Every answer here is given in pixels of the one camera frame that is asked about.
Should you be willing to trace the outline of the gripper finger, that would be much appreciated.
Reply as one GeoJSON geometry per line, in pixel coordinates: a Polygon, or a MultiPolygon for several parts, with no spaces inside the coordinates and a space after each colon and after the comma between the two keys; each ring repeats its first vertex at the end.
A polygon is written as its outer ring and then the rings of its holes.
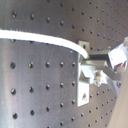
{"type": "Polygon", "coordinates": [[[120,83],[126,71],[125,67],[118,66],[115,70],[110,69],[107,66],[100,67],[96,70],[96,85],[100,87],[102,84],[113,85],[116,81],[120,83]]]}
{"type": "Polygon", "coordinates": [[[92,60],[106,60],[111,68],[128,61],[128,37],[113,49],[91,51],[89,56],[92,60]]]}

